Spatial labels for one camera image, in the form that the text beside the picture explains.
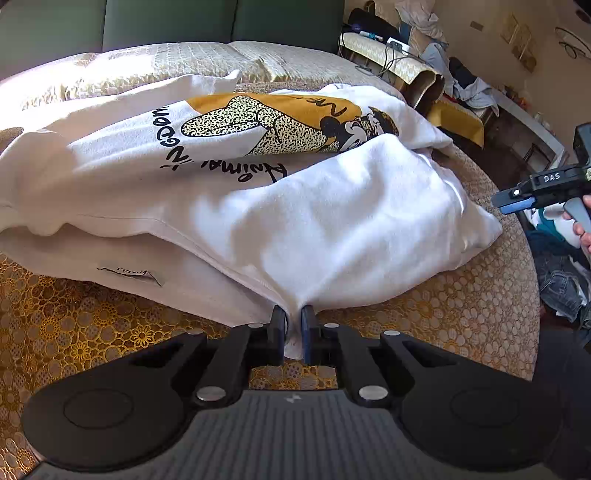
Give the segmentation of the person right hand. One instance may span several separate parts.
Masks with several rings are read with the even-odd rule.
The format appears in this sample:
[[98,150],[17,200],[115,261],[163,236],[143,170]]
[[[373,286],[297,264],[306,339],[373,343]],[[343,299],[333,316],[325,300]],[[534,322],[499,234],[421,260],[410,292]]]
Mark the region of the person right hand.
[[573,231],[579,237],[581,248],[590,253],[590,207],[591,196],[583,195],[579,198],[573,198],[564,203],[565,213],[563,216],[567,220],[573,220]]

